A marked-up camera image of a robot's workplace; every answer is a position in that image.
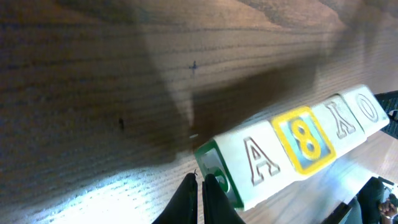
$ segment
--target carved letter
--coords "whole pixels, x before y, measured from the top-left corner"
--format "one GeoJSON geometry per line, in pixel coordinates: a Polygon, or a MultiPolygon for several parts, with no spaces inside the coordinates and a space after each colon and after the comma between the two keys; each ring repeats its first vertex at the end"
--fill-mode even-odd
{"type": "Polygon", "coordinates": [[[268,166],[268,173],[270,176],[280,172],[280,167],[267,157],[251,137],[245,138],[243,141],[246,146],[246,153],[248,154],[253,186],[264,181],[264,174],[260,171],[262,166],[268,166]]]}
{"type": "Polygon", "coordinates": [[[338,138],[343,139],[347,136],[347,133],[351,134],[355,132],[355,127],[340,116],[335,102],[330,102],[325,106],[330,110],[333,117],[335,117],[338,138]]]}
{"type": "Polygon", "coordinates": [[[373,122],[379,121],[379,115],[377,115],[377,111],[374,108],[373,104],[370,102],[366,96],[362,94],[358,94],[356,96],[356,103],[358,104],[359,108],[361,109],[362,113],[369,118],[369,120],[373,122]]]}

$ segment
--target block face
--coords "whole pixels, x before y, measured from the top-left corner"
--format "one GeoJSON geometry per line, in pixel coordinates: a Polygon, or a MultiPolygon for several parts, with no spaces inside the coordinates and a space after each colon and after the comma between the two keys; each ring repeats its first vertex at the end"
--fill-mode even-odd
{"type": "Polygon", "coordinates": [[[215,141],[245,210],[298,179],[268,121],[216,136],[215,141]]]}
{"type": "Polygon", "coordinates": [[[361,125],[340,96],[313,106],[312,111],[335,148],[336,157],[366,141],[361,125]]]}
{"type": "Polygon", "coordinates": [[[312,175],[336,159],[335,149],[311,108],[303,106],[276,116],[272,126],[299,174],[312,175]]]}
{"type": "Polygon", "coordinates": [[[195,157],[203,177],[207,174],[214,174],[221,189],[225,192],[233,206],[237,208],[243,207],[228,168],[223,162],[217,143],[211,140],[202,145],[195,153],[195,157]]]}
{"type": "Polygon", "coordinates": [[[365,85],[354,86],[339,93],[361,125],[366,137],[389,123],[389,118],[365,85]]]}

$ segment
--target wooden surface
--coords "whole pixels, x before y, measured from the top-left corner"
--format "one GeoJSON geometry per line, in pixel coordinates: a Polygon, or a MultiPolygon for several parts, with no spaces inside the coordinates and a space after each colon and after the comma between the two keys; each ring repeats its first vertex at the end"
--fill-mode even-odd
{"type": "MultiPolygon", "coordinates": [[[[214,134],[355,84],[398,86],[398,1],[1,5],[1,223],[149,223],[214,134]]],[[[398,182],[396,148],[378,132],[239,214],[320,223],[373,172],[398,182]]],[[[201,190],[198,208],[203,223],[201,190]]]]}

